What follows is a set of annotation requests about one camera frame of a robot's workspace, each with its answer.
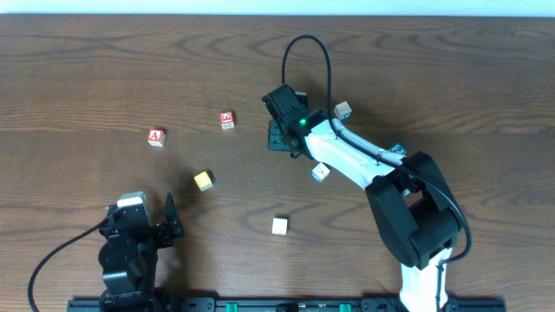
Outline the red letter A block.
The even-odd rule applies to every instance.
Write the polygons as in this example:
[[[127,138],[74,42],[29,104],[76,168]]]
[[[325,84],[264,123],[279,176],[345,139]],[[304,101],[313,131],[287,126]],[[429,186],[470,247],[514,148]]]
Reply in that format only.
[[[164,146],[166,142],[166,132],[163,129],[151,128],[148,131],[147,142],[151,146]]]

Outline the blue number 2 block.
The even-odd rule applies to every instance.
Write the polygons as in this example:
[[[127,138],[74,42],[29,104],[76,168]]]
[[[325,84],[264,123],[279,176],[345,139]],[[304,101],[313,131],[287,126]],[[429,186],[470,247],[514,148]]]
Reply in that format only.
[[[407,154],[407,149],[400,143],[395,143],[392,147],[389,148],[389,151],[392,153],[399,153],[402,155]]]

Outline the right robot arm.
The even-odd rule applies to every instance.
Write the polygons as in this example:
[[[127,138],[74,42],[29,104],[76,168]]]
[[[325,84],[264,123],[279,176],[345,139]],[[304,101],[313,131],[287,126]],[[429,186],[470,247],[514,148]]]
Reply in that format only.
[[[366,193],[378,232],[402,265],[400,299],[409,311],[447,304],[445,268],[468,224],[431,157],[385,150],[347,129],[284,84],[262,99],[292,157],[331,166]]]

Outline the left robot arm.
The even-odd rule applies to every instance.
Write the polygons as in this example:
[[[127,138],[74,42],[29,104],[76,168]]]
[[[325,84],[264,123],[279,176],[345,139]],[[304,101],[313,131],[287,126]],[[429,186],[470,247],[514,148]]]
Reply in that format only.
[[[122,195],[108,207],[99,232],[107,239],[98,260],[107,289],[101,311],[178,311],[177,300],[155,286],[158,250],[184,236],[173,196],[166,195],[165,220],[151,224],[144,192]]]

